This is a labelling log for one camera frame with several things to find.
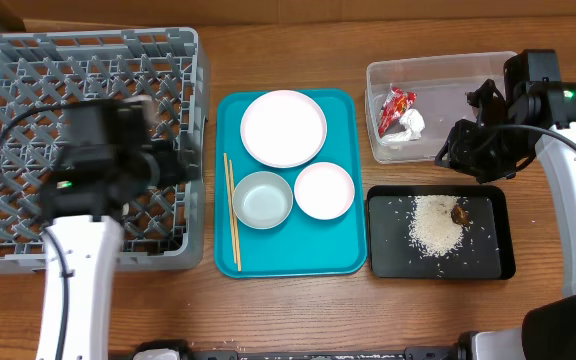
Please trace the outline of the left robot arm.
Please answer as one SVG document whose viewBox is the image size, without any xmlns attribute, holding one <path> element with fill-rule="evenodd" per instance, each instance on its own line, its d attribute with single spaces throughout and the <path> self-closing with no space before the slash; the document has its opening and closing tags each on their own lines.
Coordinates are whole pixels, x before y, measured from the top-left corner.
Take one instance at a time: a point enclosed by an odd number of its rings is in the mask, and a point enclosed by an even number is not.
<svg viewBox="0 0 576 360">
<path fill-rule="evenodd" d="M 200 179 L 200 154 L 190 140 L 152 138 L 149 96 L 32 108 L 3 128 L 0 146 L 22 121 L 56 110 L 69 135 L 39 189 L 45 291 L 36 356 L 105 359 L 124 207 L 151 188 Z"/>
</svg>

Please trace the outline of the grey bowl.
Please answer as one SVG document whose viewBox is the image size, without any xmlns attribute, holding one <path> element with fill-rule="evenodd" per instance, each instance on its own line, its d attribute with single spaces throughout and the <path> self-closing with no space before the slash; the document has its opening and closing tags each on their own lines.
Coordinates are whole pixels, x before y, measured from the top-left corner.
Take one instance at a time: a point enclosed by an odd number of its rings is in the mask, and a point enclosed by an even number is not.
<svg viewBox="0 0 576 360">
<path fill-rule="evenodd" d="M 284 178 L 273 172 L 255 172 L 235 186 L 233 207 L 244 225 L 257 230 L 272 229 L 290 215 L 292 189 Z"/>
</svg>

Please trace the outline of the white napkin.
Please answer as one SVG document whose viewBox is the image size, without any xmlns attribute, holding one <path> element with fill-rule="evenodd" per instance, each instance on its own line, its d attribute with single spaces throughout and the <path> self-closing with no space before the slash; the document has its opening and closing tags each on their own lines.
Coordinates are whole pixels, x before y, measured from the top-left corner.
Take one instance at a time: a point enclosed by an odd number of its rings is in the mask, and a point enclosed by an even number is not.
<svg viewBox="0 0 576 360">
<path fill-rule="evenodd" d="M 425 129 L 423 116 L 416 109 L 408 109 L 400 118 L 399 124 L 404 130 L 387 134 L 382 137 L 385 143 L 408 142 L 421 138 L 421 133 Z"/>
</svg>

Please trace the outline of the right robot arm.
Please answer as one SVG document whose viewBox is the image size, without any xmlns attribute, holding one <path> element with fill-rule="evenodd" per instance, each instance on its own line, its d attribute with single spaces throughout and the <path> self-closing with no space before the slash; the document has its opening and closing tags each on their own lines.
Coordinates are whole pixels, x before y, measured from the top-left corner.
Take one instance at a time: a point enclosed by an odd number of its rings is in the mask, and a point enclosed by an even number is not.
<svg viewBox="0 0 576 360">
<path fill-rule="evenodd" d="M 485 81 L 467 95 L 476 119 L 455 123 L 436 164 L 480 183 L 511 178 L 538 160 L 551 188 L 564 257 L 563 299 L 528 312 L 522 325 L 463 335 L 467 359 L 576 359 L 576 83 L 552 77 Z"/>
</svg>

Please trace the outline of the red snack wrapper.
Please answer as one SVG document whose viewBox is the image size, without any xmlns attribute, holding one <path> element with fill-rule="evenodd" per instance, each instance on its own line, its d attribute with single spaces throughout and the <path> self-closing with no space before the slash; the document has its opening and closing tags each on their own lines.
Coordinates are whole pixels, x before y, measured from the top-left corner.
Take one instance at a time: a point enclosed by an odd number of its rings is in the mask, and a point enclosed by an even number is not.
<svg viewBox="0 0 576 360">
<path fill-rule="evenodd" d="M 380 110 L 379 136 L 383 137 L 386 131 L 399 121 L 416 100 L 416 93 L 406 92 L 392 85 Z"/>
</svg>

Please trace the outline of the small white plate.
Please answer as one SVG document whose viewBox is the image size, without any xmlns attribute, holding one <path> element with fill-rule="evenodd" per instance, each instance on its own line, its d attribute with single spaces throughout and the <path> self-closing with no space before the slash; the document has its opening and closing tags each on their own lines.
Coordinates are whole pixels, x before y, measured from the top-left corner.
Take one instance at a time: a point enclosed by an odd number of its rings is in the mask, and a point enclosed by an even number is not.
<svg viewBox="0 0 576 360">
<path fill-rule="evenodd" d="M 351 176 L 337 164 L 318 162 L 304 168 L 295 180 L 294 196 L 308 216 L 332 220 L 346 213 L 354 202 Z"/>
</svg>

